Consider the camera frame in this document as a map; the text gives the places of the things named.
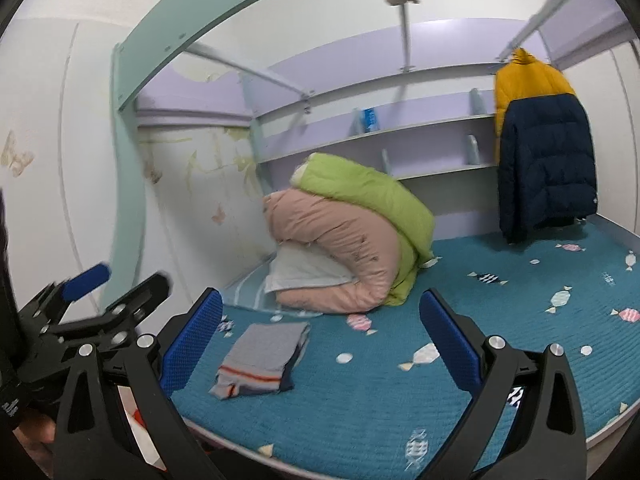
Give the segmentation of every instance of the blue gripper pad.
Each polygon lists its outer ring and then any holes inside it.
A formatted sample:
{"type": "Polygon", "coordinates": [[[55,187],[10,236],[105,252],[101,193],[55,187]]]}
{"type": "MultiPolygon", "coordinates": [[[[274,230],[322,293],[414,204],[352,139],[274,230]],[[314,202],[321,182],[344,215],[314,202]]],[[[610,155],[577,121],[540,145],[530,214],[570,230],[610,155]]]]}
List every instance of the blue gripper pad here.
{"type": "Polygon", "coordinates": [[[111,269],[107,264],[97,264],[82,274],[78,274],[62,287],[62,300],[66,303],[77,301],[92,290],[109,281],[111,269]]]}
{"type": "Polygon", "coordinates": [[[183,389],[222,319],[222,296],[212,290],[174,339],[162,359],[160,387],[167,397],[183,389]]]}
{"type": "Polygon", "coordinates": [[[456,386],[475,396],[482,387],[480,358],[440,301],[428,290],[420,298],[420,320],[456,386]]]}

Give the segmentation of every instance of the pink quilt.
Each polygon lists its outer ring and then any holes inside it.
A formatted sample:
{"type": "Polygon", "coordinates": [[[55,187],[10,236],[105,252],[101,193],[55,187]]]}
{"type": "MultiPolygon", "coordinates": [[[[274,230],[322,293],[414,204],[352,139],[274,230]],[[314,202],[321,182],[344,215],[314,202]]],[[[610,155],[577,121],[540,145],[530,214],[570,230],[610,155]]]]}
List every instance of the pink quilt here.
{"type": "Polygon", "coordinates": [[[344,314],[366,312],[385,301],[398,273],[400,245],[398,233],[382,216],[297,189],[265,197],[264,216],[276,241],[316,242],[358,279],[337,286],[281,290],[276,294],[279,303],[344,314]]]}

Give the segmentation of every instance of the orange stripe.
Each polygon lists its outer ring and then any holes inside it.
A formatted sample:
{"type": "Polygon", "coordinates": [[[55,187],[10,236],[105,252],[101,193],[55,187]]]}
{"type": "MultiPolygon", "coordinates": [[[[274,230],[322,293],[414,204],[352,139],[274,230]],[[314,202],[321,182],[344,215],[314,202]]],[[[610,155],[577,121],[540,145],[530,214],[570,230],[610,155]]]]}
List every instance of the orange stripe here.
{"type": "Polygon", "coordinates": [[[259,375],[253,375],[253,374],[248,374],[246,372],[241,372],[240,370],[235,370],[234,368],[230,368],[228,366],[222,365],[219,370],[225,371],[225,372],[231,372],[232,374],[236,374],[236,375],[240,375],[240,376],[244,376],[244,377],[249,377],[250,379],[253,379],[255,381],[262,381],[265,383],[279,383],[280,379],[279,378],[275,378],[275,377],[263,377],[263,376],[259,376],[259,375]]]}

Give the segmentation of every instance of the white dot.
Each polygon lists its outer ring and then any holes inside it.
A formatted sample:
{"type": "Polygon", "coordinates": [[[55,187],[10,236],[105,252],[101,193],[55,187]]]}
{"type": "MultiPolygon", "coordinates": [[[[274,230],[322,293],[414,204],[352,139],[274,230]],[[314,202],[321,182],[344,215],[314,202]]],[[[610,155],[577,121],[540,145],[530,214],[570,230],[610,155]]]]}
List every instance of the white dot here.
{"type": "Polygon", "coordinates": [[[353,355],[352,354],[340,354],[340,355],[338,355],[337,358],[335,358],[335,362],[337,362],[340,365],[345,365],[349,361],[351,361],[352,359],[353,359],[353,355]]]}

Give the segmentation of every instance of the green quilt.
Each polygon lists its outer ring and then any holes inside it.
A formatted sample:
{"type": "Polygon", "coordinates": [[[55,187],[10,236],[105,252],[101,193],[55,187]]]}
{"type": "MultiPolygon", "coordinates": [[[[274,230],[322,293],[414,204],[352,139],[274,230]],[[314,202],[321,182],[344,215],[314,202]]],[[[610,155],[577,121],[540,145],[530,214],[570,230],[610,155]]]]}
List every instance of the green quilt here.
{"type": "Polygon", "coordinates": [[[308,193],[365,207],[398,230],[401,259],[385,304],[402,304],[414,286],[418,266],[433,258],[435,219],[431,211],[392,177],[341,156],[312,153],[291,178],[308,193]]]}

